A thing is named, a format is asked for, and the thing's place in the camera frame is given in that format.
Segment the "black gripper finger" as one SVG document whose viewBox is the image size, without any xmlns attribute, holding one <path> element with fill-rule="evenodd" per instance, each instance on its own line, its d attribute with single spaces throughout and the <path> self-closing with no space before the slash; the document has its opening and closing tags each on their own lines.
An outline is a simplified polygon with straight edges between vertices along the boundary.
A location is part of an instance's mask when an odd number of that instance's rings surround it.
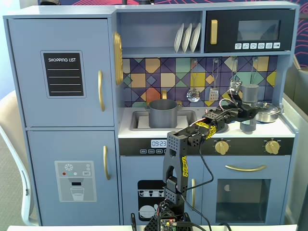
<svg viewBox="0 0 308 231">
<path fill-rule="evenodd" d="M 245 109 L 243 108 L 242 111 L 240 112 L 240 119 L 253 119 L 259 112 L 258 107 L 253 107 L 253 108 L 248 108 Z"/>
</svg>

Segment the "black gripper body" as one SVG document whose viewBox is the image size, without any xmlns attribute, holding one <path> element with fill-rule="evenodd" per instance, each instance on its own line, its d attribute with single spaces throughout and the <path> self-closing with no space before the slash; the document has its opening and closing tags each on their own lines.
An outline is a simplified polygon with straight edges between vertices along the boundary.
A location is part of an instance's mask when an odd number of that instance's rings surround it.
<svg viewBox="0 0 308 231">
<path fill-rule="evenodd" d="M 243 108 L 236 107 L 236 106 L 225 106 L 225 111 L 227 111 L 225 115 L 225 123 L 232 123 L 232 122 L 242 122 L 244 118 L 243 115 Z"/>
</svg>

